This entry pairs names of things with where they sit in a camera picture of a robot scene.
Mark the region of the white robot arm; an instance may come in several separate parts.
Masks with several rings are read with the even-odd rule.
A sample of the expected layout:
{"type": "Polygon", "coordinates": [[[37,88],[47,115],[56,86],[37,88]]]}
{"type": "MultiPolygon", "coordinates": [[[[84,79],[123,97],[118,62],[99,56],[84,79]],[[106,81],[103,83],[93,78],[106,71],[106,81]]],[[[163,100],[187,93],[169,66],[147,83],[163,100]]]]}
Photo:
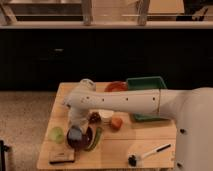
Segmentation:
{"type": "Polygon", "coordinates": [[[65,100],[70,112],[90,109],[157,115],[176,125],[174,171],[213,171],[213,88],[97,92],[79,83],[65,100]]]}

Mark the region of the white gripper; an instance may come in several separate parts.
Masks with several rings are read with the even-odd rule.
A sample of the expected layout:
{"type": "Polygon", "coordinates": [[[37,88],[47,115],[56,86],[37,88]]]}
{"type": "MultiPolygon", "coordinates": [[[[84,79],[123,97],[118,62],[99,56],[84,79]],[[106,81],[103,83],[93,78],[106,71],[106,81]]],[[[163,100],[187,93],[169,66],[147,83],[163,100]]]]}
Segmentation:
{"type": "Polygon", "coordinates": [[[82,132],[88,129],[88,110],[71,107],[68,112],[68,122],[70,126],[78,127],[82,132]]]}

